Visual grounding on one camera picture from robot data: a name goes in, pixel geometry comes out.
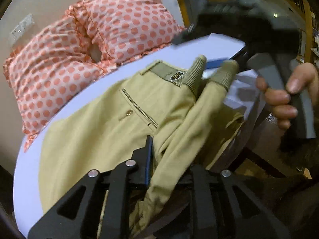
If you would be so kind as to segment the person's right hand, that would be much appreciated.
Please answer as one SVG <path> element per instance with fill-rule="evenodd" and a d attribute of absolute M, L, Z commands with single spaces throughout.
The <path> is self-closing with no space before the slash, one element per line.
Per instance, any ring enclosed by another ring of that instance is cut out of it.
<path fill-rule="evenodd" d="M 260 75 L 256 79 L 256 87 L 264 94 L 264 100 L 271 107 L 271 114 L 277 118 L 277 125 L 282 130 L 287 130 L 291 126 L 290 120 L 298 115 L 298 110 L 289 104 L 291 96 L 307 89 L 313 108 L 318 108 L 318 70 L 311 63 L 298 65 L 284 90 L 270 88 Z"/>

